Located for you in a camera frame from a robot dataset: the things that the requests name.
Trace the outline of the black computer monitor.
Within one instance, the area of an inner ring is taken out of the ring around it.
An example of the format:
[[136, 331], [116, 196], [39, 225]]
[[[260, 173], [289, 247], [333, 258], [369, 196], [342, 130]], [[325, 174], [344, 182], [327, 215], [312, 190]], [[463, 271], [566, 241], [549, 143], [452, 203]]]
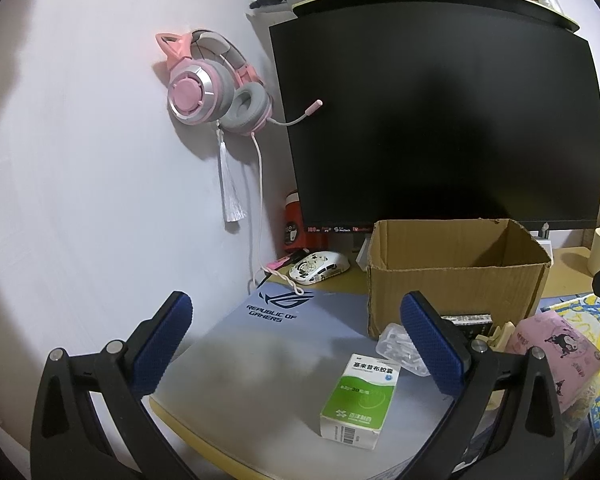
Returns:
[[424, 2], [306, 15], [270, 34], [308, 228], [595, 223], [600, 90], [579, 36]]

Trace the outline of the black card box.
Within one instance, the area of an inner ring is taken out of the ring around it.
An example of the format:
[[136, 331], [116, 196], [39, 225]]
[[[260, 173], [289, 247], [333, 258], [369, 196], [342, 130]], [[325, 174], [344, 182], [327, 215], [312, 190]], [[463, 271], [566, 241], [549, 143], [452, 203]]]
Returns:
[[455, 325], [468, 339], [489, 336], [493, 328], [491, 315], [487, 313], [443, 315], [442, 318]]

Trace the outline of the clear plastic case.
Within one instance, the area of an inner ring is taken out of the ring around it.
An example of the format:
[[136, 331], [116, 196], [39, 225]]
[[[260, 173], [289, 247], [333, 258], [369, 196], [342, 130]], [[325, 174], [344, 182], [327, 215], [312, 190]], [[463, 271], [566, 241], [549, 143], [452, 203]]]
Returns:
[[414, 342], [400, 324], [389, 323], [386, 326], [378, 338], [376, 352], [386, 360], [399, 364], [404, 370], [418, 377], [429, 376], [429, 370]]

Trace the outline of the white tassel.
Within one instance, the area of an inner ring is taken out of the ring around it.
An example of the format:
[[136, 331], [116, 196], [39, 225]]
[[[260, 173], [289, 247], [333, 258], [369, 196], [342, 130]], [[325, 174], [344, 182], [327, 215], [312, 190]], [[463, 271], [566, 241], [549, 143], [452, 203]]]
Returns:
[[215, 130], [219, 148], [219, 177], [221, 185], [221, 198], [223, 218], [226, 223], [237, 223], [246, 218], [245, 209], [237, 194], [235, 182], [228, 164], [228, 151], [224, 140], [224, 133], [220, 128]]

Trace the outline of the cream hair claw clip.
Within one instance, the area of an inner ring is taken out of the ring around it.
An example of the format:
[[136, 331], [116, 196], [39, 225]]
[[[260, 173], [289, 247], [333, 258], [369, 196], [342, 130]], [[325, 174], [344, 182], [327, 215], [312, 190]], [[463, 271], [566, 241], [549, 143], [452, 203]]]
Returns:
[[515, 328], [516, 326], [512, 322], [506, 322], [504, 325], [498, 326], [491, 336], [478, 335], [476, 339], [483, 341], [492, 351], [504, 352]]

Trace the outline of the pink Kuromi tissue pack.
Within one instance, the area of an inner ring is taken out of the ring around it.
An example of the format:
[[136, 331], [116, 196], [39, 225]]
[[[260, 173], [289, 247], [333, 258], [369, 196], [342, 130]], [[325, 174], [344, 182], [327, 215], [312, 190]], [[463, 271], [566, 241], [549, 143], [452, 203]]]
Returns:
[[600, 371], [600, 350], [554, 311], [522, 320], [505, 351], [526, 354], [532, 347], [544, 351], [560, 411], [567, 411]]

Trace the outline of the red black can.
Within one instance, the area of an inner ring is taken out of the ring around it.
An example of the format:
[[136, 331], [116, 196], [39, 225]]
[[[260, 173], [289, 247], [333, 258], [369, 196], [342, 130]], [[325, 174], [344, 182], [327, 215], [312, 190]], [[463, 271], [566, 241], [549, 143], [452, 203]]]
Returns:
[[299, 194], [294, 191], [289, 193], [285, 200], [284, 249], [286, 252], [294, 252], [307, 247]]

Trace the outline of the pink cat ear headset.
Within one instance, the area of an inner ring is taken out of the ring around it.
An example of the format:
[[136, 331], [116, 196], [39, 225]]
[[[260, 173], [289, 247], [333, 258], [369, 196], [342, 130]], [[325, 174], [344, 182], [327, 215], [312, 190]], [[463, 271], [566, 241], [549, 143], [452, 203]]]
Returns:
[[273, 99], [262, 78], [218, 32], [196, 29], [156, 36], [169, 73], [168, 107], [182, 124], [214, 122], [225, 133], [251, 136], [276, 124]]

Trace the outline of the green white medicine box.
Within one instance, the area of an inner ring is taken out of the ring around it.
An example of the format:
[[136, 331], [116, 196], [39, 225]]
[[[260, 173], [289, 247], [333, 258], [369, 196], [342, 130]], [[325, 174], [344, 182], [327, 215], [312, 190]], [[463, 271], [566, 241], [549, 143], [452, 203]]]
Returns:
[[399, 375], [400, 368], [389, 360], [353, 353], [321, 411], [321, 437], [376, 448]]

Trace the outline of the brown cardboard box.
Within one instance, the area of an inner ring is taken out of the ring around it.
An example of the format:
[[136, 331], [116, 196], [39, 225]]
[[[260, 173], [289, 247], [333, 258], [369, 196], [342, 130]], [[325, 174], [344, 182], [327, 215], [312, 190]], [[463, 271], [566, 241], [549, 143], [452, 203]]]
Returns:
[[400, 321], [421, 292], [441, 315], [488, 314], [496, 326], [538, 306], [552, 260], [514, 220], [381, 220], [367, 258], [367, 331]]

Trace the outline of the white patterned computer mouse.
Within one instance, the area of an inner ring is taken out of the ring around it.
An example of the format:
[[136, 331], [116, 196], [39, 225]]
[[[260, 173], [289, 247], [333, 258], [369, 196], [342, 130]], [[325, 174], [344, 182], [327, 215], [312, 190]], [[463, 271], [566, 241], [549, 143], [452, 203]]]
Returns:
[[343, 274], [350, 269], [348, 258], [340, 252], [312, 252], [297, 262], [288, 273], [291, 281], [300, 285], [314, 285]]

